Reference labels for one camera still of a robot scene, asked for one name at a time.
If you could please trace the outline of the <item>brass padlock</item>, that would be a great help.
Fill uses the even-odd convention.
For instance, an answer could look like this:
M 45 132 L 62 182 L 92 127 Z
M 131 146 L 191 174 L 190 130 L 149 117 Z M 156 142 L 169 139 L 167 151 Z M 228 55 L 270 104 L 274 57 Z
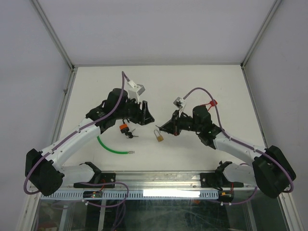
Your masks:
M 164 140 L 163 136 L 161 135 L 161 131 L 158 129 L 154 130 L 154 135 L 158 142 L 162 142 Z

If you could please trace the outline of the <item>orange black padlock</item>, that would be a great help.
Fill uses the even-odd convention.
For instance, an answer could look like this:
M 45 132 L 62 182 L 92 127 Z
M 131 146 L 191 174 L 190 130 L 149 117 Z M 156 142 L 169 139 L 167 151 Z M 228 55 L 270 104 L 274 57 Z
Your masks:
M 120 128 L 120 131 L 121 131 L 122 134 L 129 132 L 129 127 L 126 123 L 120 125 L 119 128 Z

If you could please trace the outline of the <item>red cable seal tag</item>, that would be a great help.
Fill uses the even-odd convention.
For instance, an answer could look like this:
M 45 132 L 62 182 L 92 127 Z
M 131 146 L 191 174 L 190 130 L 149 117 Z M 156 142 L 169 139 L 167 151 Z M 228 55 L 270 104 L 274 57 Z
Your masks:
M 211 100 L 208 103 L 202 104 L 201 106 L 204 106 L 207 111 L 209 111 L 211 108 L 215 107 L 218 104 L 218 102 L 216 100 Z

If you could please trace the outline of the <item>green cable bike lock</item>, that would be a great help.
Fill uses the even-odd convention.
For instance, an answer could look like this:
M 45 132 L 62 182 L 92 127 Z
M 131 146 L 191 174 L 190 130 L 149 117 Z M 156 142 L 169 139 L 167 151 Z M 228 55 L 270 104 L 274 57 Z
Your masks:
M 101 145 L 101 147 L 103 147 L 105 150 L 111 152 L 111 153 L 114 153 L 114 154 L 134 154 L 135 152 L 134 151 L 118 151 L 118 150 L 114 150 L 112 148 L 109 148 L 108 146 L 106 146 L 100 136 L 97 136 L 97 141 L 98 143 Z

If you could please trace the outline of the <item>black-headed key pair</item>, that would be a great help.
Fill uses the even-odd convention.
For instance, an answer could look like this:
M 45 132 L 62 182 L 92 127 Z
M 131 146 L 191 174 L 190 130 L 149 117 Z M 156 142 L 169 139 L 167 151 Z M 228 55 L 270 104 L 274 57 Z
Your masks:
M 129 131 L 125 132 L 125 135 L 126 135 L 127 139 L 133 139 L 135 137 L 138 137 L 137 135 L 133 134 L 134 131 L 135 131 L 135 129 L 129 130 Z

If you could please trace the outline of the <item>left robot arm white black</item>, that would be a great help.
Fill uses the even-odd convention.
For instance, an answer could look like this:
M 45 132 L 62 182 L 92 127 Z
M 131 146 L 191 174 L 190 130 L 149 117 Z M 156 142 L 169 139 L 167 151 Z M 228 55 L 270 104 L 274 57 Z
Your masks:
M 30 181 L 44 196 L 50 196 L 63 185 L 95 187 L 102 183 L 102 171 L 92 162 L 65 167 L 64 163 L 90 140 L 97 138 L 124 120 L 141 126 L 154 122 L 148 102 L 137 102 L 119 88 L 109 92 L 106 100 L 91 109 L 69 135 L 50 146 L 26 154 L 26 180 Z

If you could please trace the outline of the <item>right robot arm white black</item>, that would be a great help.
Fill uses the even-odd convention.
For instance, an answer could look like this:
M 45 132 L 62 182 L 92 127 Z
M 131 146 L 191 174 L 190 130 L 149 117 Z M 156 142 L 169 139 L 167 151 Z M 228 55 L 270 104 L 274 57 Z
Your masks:
M 192 131 L 203 145 L 231 154 L 243 162 L 243 165 L 221 162 L 210 181 L 212 187 L 219 189 L 231 182 L 240 182 L 258 187 L 270 198 L 293 189 L 296 174 L 280 148 L 255 146 L 228 135 L 212 122 L 205 106 L 196 106 L 192 112 L 189 116 L 175 111 L 159 130 L 174 136 L 183 130 Z

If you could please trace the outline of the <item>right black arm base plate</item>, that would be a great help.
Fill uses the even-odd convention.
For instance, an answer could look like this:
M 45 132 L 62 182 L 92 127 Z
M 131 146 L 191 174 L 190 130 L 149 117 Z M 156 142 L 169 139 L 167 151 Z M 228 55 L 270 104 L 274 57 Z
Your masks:
M 222 190 L 223 188 L 243 188 L 244 184 L 241 182 L 228 181 L 222 174 L 215 172 L 200 173 L 200 183 L 202 188 L 214 188 Z

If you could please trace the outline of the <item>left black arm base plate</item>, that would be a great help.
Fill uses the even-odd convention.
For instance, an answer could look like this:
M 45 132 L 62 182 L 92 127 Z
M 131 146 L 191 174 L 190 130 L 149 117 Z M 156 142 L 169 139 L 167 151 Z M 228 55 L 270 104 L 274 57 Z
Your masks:
M 74 188 L 101 188 L 104 183 L 113 183 L 104 185 L 105 188 L 114 188 L 114 182 L 116 181 L 116 173 L 99 172 L 95 173 L 94 176 L 87 184 L 81 182 L 74 183 Z

